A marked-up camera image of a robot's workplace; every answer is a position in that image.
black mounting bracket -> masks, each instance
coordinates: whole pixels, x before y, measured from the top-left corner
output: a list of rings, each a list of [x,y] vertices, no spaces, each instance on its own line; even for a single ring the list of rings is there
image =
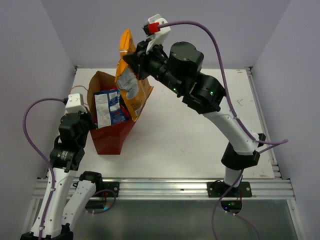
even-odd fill
[[[264,141],[266,135],[259,133],[259,140]],[[226,146],[224,154],[222,156],[221,162],[227,168],[232,170],[242,170],[258,165],[260,158],[260,153],[258,151],[253,151],[252,155],[240,155],[235,150],[234,147],[229,142]]]
[[[119,188],[120,188],[120,182],[118,181],[104,181],[102,182],[102,189],[108,189],[111,191],[114,191],[116,197],[119,196]],[[107,192],[108,198],[113,198],[114,196],[112,193]]]
[[[38,240],[38,236],[34,236],[33,232],[27,232],[25,234],[22,234],[20,237],[20,240]],[[66,225],[62,225],[61,234],[51,238],[50,235],[42,236],[42,239],[45,240],[73,240],[74,239],[74,233],[70,231],[70,224],[67,223]]]
[[[225,184],[223,181],[210,181],[206,183],[206,190],[208,191],[209,198],[220,198],[222,194],[226,192],[226,190],[230,186]],[[234,187],[226,196],[226,198],[251,198],[251,186],[248,181],[240,182],[238,187]]]

white table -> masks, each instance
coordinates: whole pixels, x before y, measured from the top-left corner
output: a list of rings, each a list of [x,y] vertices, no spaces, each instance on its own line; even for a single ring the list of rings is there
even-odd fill
[[[115,69],[79,68],[73,85],[88,86],[96,71],[115,75]],[[222,81],[220,70],[204,69]],[[262,132],[255,100],[245,70],[225,71],[230,95],[240,117],[255,132]],[[94,171],[104,178],[222,178],[221,163],[228,140],[209,120],[182,103],[173,92],[149,77],[154,86],[145,108],[124,141],[120,155],[97,155],[88,136],[78,174]],[[78,87],[72,93],[82,93]],[[245,178],[274,178],[269,152],[258,166],[247,168]]]

metal frame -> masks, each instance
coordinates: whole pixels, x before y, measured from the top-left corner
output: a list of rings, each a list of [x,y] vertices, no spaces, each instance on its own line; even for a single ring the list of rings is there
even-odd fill
[[[262,113],[261,105],[254,85],[251,69],[247,68],[248,80],[250,82],[253,97],[255,99],[256,108],[262,125],[262,129],[266,134],[267,139],[270,139],[267,125]],[[286,200],[290,216],[299,240],[305,240],[306,235],[302,227],[302,222],[297,210],[295,194],[290,180],[283,180],[275,158],[273,150],[269,151],[271,154],[271,164],[274,172],[274,179],[244,179],[250,182],[252,197],[246,198],[246,201],[252,200]],[[176,178],[104,178],[104,182],[119,182],[119,200],[206,200],[216,201],[218,198],[208,197],[207,182],[214,182],[222,180],[219,178],[198,178],[198,179],[176,179]],[[31,229],[35,220],[37,210],[44,198],[47,181],[38,179],[32,195],[32,200],[27,211],[25,223],[23,225],[22,233],[26,233]],[[75,193],[75,188],[70,187],[68,192],[68,199]],[[91,200],[98,200],[99,198],[92,197]]]

purple wall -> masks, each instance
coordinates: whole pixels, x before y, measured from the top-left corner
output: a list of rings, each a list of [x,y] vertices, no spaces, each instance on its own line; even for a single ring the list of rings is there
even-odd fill
[[[160,13],[168,21],[198,21],[212,30],[227,68],[253,66],[290,0],[41,0],[74,65],[115,68],[119,40],[130,28],[138,43],[144,21]],[[195,26],[174,26],[166,50],[178,41],[206,53],[204,67],[218,67],[213,44]]]
[[[308,239],[319,239],[320,1],[291,0],[253,68],[282,175],[291,178]]]
[[[38,0],[0,4],[0,239],[20,239],[43,161],[23,135],[27,106],[44,97],[68,93],[74,67]],[[30,112],[31,138],[49,154],[58,133],[61,103],[43,103]]]

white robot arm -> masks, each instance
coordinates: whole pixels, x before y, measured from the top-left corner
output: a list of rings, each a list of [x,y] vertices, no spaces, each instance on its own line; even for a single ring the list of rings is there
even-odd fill
[[[71,184],[85,154],[88,132],[96,128],[91,114],[84,106],[81,94],[68,96],[65,112],[60,120],[60,136],[56,138],[50,153],[55,178],[54,189],[52,174],[48,171],[48,182],[38,216],[30,232],[23,234],[20,240],[72,240],[73,228],[88,200],[94,193],[103,190],[101,174],[85,171],[79,178],[75,193],[65,205]],[[44,224],[40,227],[44,214]]]
[[[224,183],[231,186],[241,170],[258,164],[257,148],[261,146],[258,141],[264,141],[266,136],[250,131],[256,139],[252,140],[244,132],[230,110],[224,87],[213,76],[200,72],[204,55],[194,45],[176,42],[167,56],[163,43],[171,29],[169,26],[159,28],[166,23],[159,14],[150,17],[143,27],[148,39],[139,42],[136,51],[123,59],[139,79],[151,75],[219,128],[229,140],[222,163],[226,167]]]

